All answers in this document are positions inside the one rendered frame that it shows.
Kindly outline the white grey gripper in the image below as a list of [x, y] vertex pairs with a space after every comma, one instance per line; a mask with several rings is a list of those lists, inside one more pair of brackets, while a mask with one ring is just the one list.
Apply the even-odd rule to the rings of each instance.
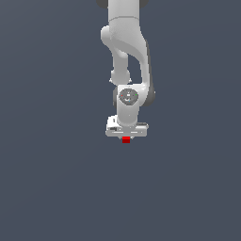
[[122, 127], [118, 124], [117, 115], [107, 119], [105, 134], [108, 137], [145, 137], [149, 124], [138, 122], [134, 127]]

